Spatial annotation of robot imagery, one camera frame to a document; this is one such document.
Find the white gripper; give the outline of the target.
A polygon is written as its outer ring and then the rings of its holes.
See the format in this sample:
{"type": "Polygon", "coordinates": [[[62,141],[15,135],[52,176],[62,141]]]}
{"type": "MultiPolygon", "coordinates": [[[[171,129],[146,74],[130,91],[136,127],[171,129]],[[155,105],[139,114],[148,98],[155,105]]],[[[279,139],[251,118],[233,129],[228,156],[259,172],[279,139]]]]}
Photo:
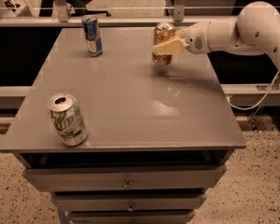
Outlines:
{"type": "Polygon", "coordinates": [[[181,29],[175,32],[178,37],[154,45],[152,51],[156,55],[177,55],[185,50],[193,54],[206,54],[210,52],[207,41],[208,23],[195,23],[188,29],[181,29]]]}

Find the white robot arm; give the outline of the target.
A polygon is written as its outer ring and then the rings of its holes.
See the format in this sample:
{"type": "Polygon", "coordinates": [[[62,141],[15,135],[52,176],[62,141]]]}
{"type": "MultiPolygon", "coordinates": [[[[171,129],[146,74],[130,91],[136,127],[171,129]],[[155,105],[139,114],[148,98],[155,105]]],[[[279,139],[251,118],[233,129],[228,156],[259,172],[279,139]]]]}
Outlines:
{"type": "Polygon", "coordinates": [[[195,23],[152,49],[157,55],[176,55],[186,50],[193,54],[266,54],[280,72],[280,13],[269,3],[253,2],[233,20],[195,23]]]}

